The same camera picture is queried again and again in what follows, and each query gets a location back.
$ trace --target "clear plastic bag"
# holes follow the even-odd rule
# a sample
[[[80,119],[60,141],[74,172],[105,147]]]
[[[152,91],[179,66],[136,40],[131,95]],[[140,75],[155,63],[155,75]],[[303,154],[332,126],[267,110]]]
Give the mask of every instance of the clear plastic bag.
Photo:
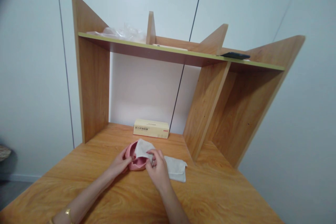
[[[135,29],[131,25],[125,23],[123,29],[115,29],[106,27],[102,33],[96,31],[88,31],[88,34],[99,35],[103,37],[109,37],[112,39],[127,40],[137,43],[146,44],[146,33],[141,30]]]

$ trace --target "wooden desk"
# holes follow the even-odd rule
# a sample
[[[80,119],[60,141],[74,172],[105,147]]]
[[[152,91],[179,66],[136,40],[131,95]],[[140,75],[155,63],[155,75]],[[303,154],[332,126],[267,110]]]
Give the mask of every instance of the wooden desk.
[[[124,147],[139,139],[132,131],[129,126],[108,124],[3,209],[0,223],[46,223],[94,181]],[[212,142],[203,145],[194,164],[182,135],[142,138],[165,155],[187,162],[186,183],[172,184],[192,223],[282,223]],[[98,198],[82,223],[167,222],[160,196],[147,172],[132,171]]]

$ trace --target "white cloth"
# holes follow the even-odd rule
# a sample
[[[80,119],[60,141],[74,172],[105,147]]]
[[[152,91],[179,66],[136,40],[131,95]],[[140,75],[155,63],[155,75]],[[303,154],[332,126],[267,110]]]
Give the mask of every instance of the white cloth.
[[[155,149],[154,145],[152,145],[150,142],[147,142],[145,140],[142,140],[141,138],[138,140],[138,143],[136,144],[134,153],[137,158],[139,157],[145,157],[150,160],[150,163],[153,161],[153,154],[148,154],[147,151],[150,149]]]
[[[177,180],[180,182],[186,182],[186,166],[187,163],[181,159],[176,159],[173,157],[164,157],[167,163],[168,175],[170,179]]]
[[[152,163],[153,155],[147,153],[147,151],[149,151],[150,149],[155,149],[154,145],[140,138],[135,147],[135,155],[136,157],[149,158],[150,162]],[[169,178],[172,180],[185,183],[186,182],[186,178],[185,178],[186,171],[185,170],[186,170],[187,163],[181,159],[176,159],[173,157],[165,156],[164,158],[167,163]]]

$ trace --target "forearm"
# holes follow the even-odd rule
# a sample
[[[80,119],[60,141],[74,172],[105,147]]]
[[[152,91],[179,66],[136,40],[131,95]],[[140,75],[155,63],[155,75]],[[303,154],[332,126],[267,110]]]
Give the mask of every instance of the forearm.
[[[166,209],[170,224],[190,223],[172,186],[163,188],[159,191],[159,193]]]
[[[79,223],[82,220],[99,195],[112,183],[112,181],[113,178],[111,175],[104,172],[66,206],[65,209],[70,208],[70,215],[73,223]],[[70,224],[69,217],[64,213],[65,209],[53,218],[54,224]]]

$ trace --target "cardboard box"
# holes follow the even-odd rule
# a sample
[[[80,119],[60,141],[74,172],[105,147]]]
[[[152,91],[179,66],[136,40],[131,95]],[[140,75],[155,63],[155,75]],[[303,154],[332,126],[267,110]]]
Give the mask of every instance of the cardboard box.
[[[144,135],[156,138],[168,138],[169,125],[166,122],[156,122],[137,119],[133,127],[133,135]]]

